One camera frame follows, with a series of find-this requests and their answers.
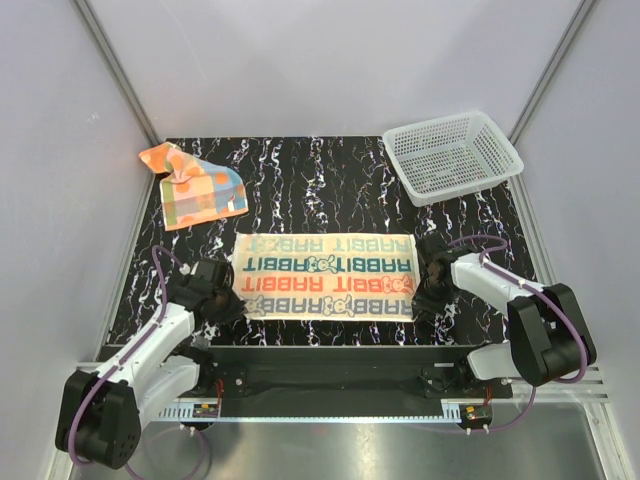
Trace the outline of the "rabbit print towel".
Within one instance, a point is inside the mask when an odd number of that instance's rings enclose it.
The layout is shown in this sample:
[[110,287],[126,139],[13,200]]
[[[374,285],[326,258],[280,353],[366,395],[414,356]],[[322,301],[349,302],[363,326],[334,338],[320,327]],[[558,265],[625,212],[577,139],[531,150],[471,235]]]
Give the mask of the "rabbit print towel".
[[411,235],[239,234],[232,266],[251,320],[413,318],[419,266]]

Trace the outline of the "orange dotted checkered towel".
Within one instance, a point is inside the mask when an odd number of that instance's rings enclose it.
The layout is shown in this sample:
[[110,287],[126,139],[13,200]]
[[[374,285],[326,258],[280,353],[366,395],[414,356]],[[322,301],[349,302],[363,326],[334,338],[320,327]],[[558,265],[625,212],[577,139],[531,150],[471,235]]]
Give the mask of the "orange dotted checkered towel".
[[167,231],[249,211],[244,182],[228,167],[201,160],[171,142],[142,151],[139,159],[163,177],[159,189]]

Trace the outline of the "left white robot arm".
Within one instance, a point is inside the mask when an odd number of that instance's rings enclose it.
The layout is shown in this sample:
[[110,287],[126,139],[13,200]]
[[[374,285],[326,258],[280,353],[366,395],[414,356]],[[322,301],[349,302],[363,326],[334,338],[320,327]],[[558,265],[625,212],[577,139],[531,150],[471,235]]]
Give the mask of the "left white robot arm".
[[227,261],[203,258],[184,267],[152,318],[120,351],[66,380],[55,447],[81,464],[118,470],[147,425],[177,397],[218,387],[213,354],[189,340],[202,324],[232,322],[243,312],[233,280]]

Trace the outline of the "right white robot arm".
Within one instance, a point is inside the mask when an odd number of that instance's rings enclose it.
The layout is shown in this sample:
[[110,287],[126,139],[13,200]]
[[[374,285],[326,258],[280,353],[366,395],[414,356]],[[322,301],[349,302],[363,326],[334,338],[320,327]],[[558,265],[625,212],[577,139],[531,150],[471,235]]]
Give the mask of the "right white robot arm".
[[492,252],[508,242],[491,235],[470,235],[446,242],[439,233],[415,242],[420,281],[412,299],[416,323],[444,312],[462,292],[501,313],[508,340],[472,349],[457,362],[454,384],[476,396],[490,380],[518,378],[532,387],[581,381],[597,352],[573,290],[543,285],[498,266]]

